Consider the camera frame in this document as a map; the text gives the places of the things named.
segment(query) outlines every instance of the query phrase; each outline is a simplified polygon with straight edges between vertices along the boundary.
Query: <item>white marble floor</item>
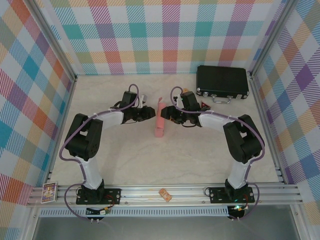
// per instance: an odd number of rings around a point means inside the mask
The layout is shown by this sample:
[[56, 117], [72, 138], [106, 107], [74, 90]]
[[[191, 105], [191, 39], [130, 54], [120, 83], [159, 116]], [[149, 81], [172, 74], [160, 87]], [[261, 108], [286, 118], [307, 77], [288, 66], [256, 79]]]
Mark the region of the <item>white marble floor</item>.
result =
[[[170, 105], [170, 91], [174, 86], [196, 90], [195, 74], [100, 75], [80, 76], [76, 84], [63, 137], [75, 114], [92, 115], [107, 110], [120, 101], [131, 83], [147, 95], [147, 105], [157, 110], [158, 98]], [[248, 114], [258, 130], [263, 132], [252, 94], [246, 100], [231, 104], [216, 104], [211, 98], [198, 97], [213, 110], [232, 116]], [[203, 127], [184, 128], [166, 121], [164, 137], [154, 134], [156, 118], [134, 124], [108, 128], [102, 133], [97, 153], [100, 174], [106, 184], [200, 184], [224, 183], [233, 164], [223, 133]], [[62, 185], [83, 180], [75, 162], [57, 157], [51, 181]], [[248, 176], [250, 182], [277, 182], [269, 147], [265, 157], [255, 162]]]

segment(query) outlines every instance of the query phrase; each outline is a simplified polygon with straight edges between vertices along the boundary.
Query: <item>pink block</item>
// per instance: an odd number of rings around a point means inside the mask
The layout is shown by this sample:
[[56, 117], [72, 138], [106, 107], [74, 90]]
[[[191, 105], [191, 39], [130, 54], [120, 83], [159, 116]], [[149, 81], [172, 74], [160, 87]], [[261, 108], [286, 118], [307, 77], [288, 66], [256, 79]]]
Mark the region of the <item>pink block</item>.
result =
[[156, 115], [155, 130], [154, 130], [154, 135], [156, 138], [162, 138], [164, 136], [164, 130], [165, 130], [165, 119], [161, 117], [161, 110], [166, 107], [166, 104], [164, 102], [160, 102], [161, 100], [162, 100], [162, 97], [159, 98], [158, 111]]

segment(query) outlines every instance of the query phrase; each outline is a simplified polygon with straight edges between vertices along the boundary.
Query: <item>case handle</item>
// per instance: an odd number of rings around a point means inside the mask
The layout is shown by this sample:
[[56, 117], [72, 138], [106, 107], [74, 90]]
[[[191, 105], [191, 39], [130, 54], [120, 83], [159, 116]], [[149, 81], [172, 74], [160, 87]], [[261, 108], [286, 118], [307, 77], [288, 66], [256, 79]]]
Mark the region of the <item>case handle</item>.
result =
[[216, 104], [229, 104], [231, 102], [231, 99], [233, 98], [232, 96], [227, 96], [227, 98], [229, 99], [228, 101], [216, 101], [217, 95], [212, 95], [212, 100], [214, 103]]

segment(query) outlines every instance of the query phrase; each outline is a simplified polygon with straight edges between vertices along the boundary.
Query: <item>table surface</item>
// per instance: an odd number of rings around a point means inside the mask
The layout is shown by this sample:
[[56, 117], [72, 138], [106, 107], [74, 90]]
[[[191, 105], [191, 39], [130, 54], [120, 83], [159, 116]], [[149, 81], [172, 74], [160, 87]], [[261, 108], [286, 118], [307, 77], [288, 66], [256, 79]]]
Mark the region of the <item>table surface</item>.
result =
[[[170, 91], [181, 86], [196, 90], [195, 74], [100, 75], [78, 78], [62, 139], [66, 138], [76, 114], [91, 116], [107, 110], [122, 99], [132, 83], [140, 94], [147, 95], [146, 105], [157, 111], [158, 98], [171, 105]], [[213, 103], [198, 97], [211, 109], [225, 115], [250, 115], [266, 141], [258, 109], [252, 94], [245, 100], [233, 99], [230, 104]], [[133, 124], [114, 126], [103, 131], [97, 153], [99, 171], [105, 184], [161, 185], [224, 183], [235, 161], [229, 153], [223, 133], [203, 127], [185, 128], [165, 121], [164, 137], [155, 137], [156, 118]], [[63, 155], [69, 157], [68, 151]], [[82, 182], [75, 162], [55, 161], [51, 181], [60, 185]], [[249, 182], [278, 182], [274, 162], [266, 145], [262, 160], [249, 172]]]

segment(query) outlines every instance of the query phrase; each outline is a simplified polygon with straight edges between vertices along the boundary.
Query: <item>black carrying case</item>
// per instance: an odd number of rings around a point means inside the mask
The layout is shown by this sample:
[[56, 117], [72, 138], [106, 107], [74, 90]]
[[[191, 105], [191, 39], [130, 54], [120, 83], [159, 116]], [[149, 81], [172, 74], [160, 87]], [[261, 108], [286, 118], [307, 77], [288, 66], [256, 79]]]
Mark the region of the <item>black carrying case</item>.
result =
[[[198, 66], [196, 94], [213, 97], [215, 103], [229, 103], [231, 99], [246, 99], [249, 95], [247, 72], [244, 68], [224, 66]], [[228, 98], [229, 102], [215, 101]]]

